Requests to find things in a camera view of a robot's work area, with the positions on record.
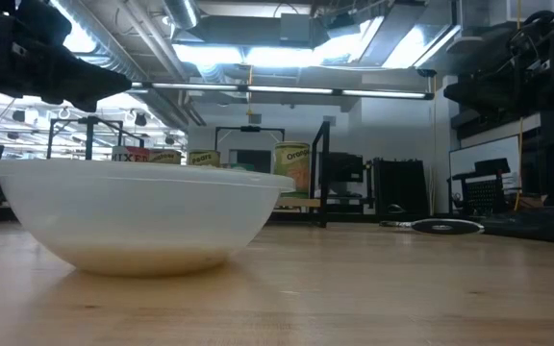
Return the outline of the black perforated stand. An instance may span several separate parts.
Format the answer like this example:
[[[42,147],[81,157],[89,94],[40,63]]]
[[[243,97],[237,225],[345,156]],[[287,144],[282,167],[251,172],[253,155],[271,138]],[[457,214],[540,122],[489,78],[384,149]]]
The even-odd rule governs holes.
[[[491,159],[477,161],[471,172],[459,173],[449,179],[456,182],[461,191],[449,187],[450,201],[461,215],[488,216],[507,209],[503,175],[510,173],[508,160]]]

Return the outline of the whiteboard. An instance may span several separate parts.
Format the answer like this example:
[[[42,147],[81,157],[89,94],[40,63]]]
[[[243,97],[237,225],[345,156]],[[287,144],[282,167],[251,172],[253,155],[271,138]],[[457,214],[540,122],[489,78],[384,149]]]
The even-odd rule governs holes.
[[[475,170],[477,161],[506,159],[510,168],[504,173],[503,186],[505,188],[518,187],[519,146],[518,136],[508,136],[495,141],[469,146],[449,153],[450,175],[470,173]]]

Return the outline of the silver ventilation duct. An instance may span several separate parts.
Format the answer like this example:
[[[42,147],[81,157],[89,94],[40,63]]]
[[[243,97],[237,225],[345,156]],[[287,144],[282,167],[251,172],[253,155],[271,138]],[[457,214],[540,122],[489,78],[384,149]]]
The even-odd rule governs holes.
[[[89,9],[83,0],[51,0],[56,7],[71,17],[71,21],[96,43],[91,53],[81,57],[100,67],[126,75],[133,82],[148,80],[147,73],[131,57],[114,35]],[[206,126],[206,122],[190,103],[172,101],[162,92],[149,89],[146,93],[133,93],[132,97],[143,103],[167,127],[185,131],[190,123]]]

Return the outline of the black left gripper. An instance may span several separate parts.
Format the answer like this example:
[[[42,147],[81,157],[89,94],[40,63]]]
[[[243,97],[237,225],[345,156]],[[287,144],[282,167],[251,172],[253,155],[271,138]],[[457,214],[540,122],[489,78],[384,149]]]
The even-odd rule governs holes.
[[[127,91],[120,74],[74,56],[57,58],[70,22],[49,0],[20,0],[0,12],[0,89],[40,92],[81,111],[96,111],[98,99]]]

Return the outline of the translucent white plastic bowl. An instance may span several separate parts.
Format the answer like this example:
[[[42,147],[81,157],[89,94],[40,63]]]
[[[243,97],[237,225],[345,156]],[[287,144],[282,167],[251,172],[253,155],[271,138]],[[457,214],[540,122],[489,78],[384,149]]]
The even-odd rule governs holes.
[[[260,232],[293,179],[120,161],[0,160],[22,227],[94,274],[173,276],[220,265]]]

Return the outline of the black-handled metal peeler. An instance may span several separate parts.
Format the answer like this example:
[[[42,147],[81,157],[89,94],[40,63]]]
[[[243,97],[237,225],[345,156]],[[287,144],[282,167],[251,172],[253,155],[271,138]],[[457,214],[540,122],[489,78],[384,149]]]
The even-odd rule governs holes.
[[[485,231],[485,227],[479,223],[460,219],[427,218],[412,222],[381,221],[380,225],[411,229],[428,235],[473,235]]]

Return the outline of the long ceiling light bar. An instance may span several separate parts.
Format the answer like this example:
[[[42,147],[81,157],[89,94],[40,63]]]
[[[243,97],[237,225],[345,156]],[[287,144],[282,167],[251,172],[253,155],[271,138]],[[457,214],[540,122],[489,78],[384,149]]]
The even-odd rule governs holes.
[[[185,91],[225,91],[243,93],[284,93],[308,94],[336,97],[386,98],[408,100],[431,100],[435,94],[430,92],[395,91],[382,89],[342,89],[302,86],[262,86],[262,85],[226,85],[193,83],[151,83],[133,82],[132,89],[173,89]]]

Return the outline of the tall green oranges can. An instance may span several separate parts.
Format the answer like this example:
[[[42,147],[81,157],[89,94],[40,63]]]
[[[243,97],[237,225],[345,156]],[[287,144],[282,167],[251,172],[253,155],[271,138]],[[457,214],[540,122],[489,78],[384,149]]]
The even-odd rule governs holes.
[[[311,176],[311,149],[308,143],[284,141],[276,143],[273,151],[273,173],[294,180],[294,192],[289,196],[308,198]]]

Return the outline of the wooden shelf with black frame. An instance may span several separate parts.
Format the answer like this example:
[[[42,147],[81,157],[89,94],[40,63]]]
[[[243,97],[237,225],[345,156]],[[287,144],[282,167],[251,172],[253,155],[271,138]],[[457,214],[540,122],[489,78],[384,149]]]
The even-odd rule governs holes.
[[[85,140],[85,159],[92,160],[93,138],[95,135],[94,127],[97,124],[103,124],[107,128],[114,130],[117,136],[117,145],[123,145],[125,136],[138,141],[141,148],[145,145],[144,135],[134,135],[124,129],[123,122],[120,120],[103,120],[97,116],[90,115],[79,119],[51,118],[49,120],[48,140],[46,149],[46,158],[52,158],[54,137],[63,133],[63,129],[71,124],[78,123],[86,127]],[[325,228],[328,223],[328,195],[329,179],[328,166],[326,160],[330,153],[330,132],[331,123],[323,121],[311,145],[311,171],[310,171],[310,190],[308,198],[281,198],[277,203],[278,207],[303,208],[307,211],[306,220],[315,222],[319,227]]]

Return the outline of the mixed fruit label can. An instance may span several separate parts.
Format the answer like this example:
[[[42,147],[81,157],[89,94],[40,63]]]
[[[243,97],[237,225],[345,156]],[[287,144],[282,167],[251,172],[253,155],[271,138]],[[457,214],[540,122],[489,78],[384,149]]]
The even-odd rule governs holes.
[[[112,148],[112,161],[148,162],[150,150],[134,146],[115,146]]]

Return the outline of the black oven mitt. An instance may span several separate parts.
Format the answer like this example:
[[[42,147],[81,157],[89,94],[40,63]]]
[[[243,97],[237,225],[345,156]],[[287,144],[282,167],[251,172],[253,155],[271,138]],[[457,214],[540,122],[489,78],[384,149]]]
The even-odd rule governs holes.
[[[482,219],[484,233],[554,243],[554,207],[522,209]]]

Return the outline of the grey ceiling box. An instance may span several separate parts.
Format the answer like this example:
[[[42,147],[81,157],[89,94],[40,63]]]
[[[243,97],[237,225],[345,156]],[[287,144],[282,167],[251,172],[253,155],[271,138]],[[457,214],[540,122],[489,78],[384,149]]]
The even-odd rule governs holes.
[[[307,14],[282,13],[280,40],[287,43],[307,44],[311,37],[311,19]]]

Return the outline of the pears label tin can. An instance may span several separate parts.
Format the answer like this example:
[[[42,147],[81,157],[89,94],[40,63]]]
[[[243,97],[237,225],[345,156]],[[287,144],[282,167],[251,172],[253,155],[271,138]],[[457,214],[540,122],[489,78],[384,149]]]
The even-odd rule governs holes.
[[[191,150],[188,154],[188,165],[212,166],[219,168],[220,153],[215,150]]]

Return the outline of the black cabinet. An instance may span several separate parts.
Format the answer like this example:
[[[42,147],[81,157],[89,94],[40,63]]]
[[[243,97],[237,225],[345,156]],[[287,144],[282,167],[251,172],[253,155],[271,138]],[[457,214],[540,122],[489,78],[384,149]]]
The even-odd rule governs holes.
[[[423,161],[372,161],[375,213],[427,215],[429,201]]]

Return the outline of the tomatoes label tin can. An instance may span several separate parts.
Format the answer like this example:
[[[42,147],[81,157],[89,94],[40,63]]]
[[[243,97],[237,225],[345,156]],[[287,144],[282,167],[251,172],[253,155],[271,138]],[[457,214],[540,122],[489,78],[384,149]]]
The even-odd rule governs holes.
[[[149,161],[152,163],[180,164],[182,154],[177,150],[150,149]]]

